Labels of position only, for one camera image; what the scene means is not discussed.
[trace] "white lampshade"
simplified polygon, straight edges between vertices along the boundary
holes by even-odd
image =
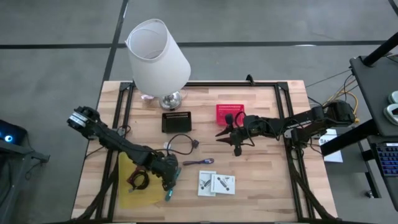
[[[167,96],[181,90],[191,66],[163,21],[150,19],[134,28],[126,40],[137,88],[151,96]]]

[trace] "red basket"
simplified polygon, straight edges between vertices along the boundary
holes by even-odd
[[[220,126],[226,126],[225,115],[231,113],[233,115],[233,118],[235,119],[235,116],[240,111],[244,112],[243,105],[216,105],[217,124]],[[243,113],[241,113],[236,120],[236,122],[240,126],[243,124],[243,117],[244,115]]]

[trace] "gray floor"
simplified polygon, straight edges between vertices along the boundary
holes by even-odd
[[[1,44],[111,43],[122,0],[0,0]],[[387,0],[130,0],[119,42],[138,23],[157,17],[178,42],[386,40],[398,31]],[[305,80],[314,83],[349,67],[377,46],[184,48],[191,80]],[[18,199],[13,223],[70,217],[87,141],[67,127],[79,105],[95,107],[109,49],[0,50],[0,119],[29,131],[36,150],[51,154]],[[349,73],[311,86],[325,101]],[[118,49],[110,80],[130,80],[126,49]],[[358,116],[370,118],[358,89]],[[329,172],[340,218],[394,223],[386,188],[373,171],[380,199],[362,195],[362,174]]]

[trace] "small package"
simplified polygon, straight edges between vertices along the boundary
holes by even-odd
[[[235,176],[211,175],[211,190],[213,193],[235,194]]]
[[[211,175],[216,173],[216,171],[199,170],[198,196],[216,196],[216,193],[210,192]]]

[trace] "yellow sheet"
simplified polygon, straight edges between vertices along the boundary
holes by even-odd
[[[125,152],[119,154],[119,206],[121,208],[144,207],[165,198],[166,192],[162,187],[162,179],[150,172],[148,172],[148,187],[144,190],[135,190],[129,193],[132,187],[127,183],[127,180],[136,167]]]

